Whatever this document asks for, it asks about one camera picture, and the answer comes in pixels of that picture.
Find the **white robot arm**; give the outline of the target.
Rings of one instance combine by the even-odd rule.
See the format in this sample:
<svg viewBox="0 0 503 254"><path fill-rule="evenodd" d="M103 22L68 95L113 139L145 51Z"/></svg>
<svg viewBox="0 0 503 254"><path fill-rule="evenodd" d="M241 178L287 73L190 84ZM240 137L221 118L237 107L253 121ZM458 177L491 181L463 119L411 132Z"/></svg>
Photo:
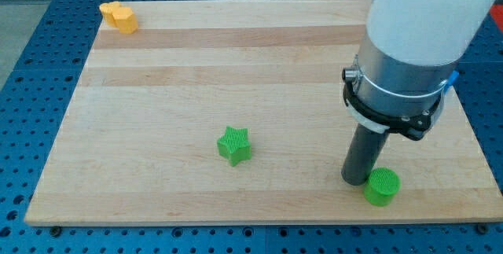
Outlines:
<svg viewBox="0 0 503 254"><path fill-rule="evenodd" d="M494 1L372 0L358 53L342 73L354 136L423 138Z"/></svg>

